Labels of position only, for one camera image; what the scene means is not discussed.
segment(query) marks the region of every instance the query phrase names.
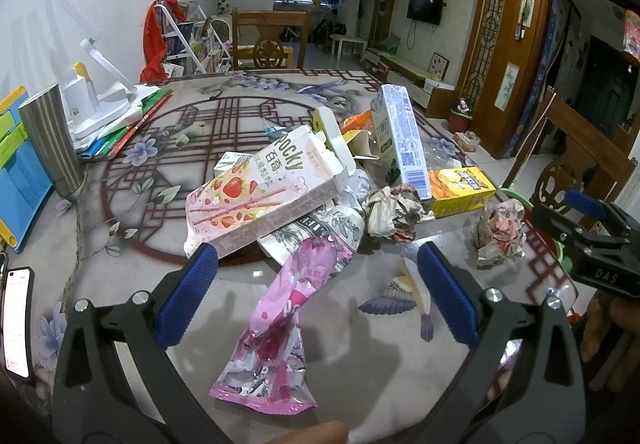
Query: blue and white box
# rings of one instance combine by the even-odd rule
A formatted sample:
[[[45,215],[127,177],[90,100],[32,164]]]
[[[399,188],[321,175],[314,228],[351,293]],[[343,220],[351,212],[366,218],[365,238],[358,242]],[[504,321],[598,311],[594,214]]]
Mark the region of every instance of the blue and white box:
[[[429,169],[406,88],[383,84],[378,96],[371,101],[371,113],[386,183],[390,186],[400,182],[412,184],[421,200],[430,199]]]

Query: green book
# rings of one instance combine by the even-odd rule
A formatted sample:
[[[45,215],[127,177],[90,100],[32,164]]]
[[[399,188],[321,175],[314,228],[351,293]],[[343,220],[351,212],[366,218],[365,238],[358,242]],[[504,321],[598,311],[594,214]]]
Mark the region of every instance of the green book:
[[[148,97],[145,97],[142,100],[143,117],[145,116],[147,111],[153,108],[158,103],[158,101],[162,99],[162,97],[164,97],[170,91],[171,90],[158,90],[152,93],[151,95],[149,95]],[[127,131],[129,131],[129,129],[133,128],[134,126],[135,124],[130,124],[128,126],[125,126],[124,128],[114,131],[111,135],[109,135],[109,139],[98,150],[98,153],[95,154],[94,159],[100,159],[104,157],[109,151],[111,151],[111,148],[113,148],[118,143],[118,141],[126,135]]]

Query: television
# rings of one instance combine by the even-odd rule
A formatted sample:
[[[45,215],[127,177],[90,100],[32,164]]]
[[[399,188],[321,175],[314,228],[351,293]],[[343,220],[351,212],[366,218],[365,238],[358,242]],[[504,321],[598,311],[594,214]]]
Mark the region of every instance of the television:
[[[444,0],[409,0],[406,16],[409,19],[439,25]]]

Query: human hand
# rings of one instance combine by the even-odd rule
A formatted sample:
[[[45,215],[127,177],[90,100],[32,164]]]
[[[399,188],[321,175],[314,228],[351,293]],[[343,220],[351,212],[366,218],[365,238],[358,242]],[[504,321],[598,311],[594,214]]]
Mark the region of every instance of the human hand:
[[[602,327],[607,315],[620,328],[635,334],[628,350],[607,379],[609,390],[620,392],[640,363],[640,302],[596,292],[587,308],[587,325],[580,345],[580,355],[585,363],[589,363],[600,350],[602,337],[605,335],[602,334]]]
[[[267,444],[346,444],[349,430],[341,422],[327,422],[270,440]]]

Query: carved wooden chair back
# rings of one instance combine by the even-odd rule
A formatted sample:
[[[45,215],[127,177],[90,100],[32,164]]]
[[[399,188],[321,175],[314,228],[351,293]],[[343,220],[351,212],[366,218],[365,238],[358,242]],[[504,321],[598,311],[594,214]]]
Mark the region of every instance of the carved wooden chair back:
[[[231,11],[234,70],[238,69],[238,27],[242,25],[255,26],[260,34],[254,45],[255,66],[253,68],[286,68],[286,58],[280,34],[286,26],[302,27],[298,53],[298,68],[302,70],[305,66],[310,18],[310,12],[238,12],[238,9],[234,8]]]
[[[519,149],[513,168],[502,187],[508,188],[513,184],[520,168],[529,159],[538,143],[547,120],[566,133],[566,149],[542,170],[530,198],[531,203],[548,205],[564,215],[571,209],[564,201],[564,193],[569,189],[582,190],[594,199],[607,202],[615,200],[631,176],[637,161],[629,160],[626,154],[593,124],[558,98],[556,91],[551,87],[546,89],[545,96],[538,106],[533,127]],[[607,182],[592,179],[586,189],[581,189],[585,171],[593,167],[601,169],[610,179],[607,179]]]

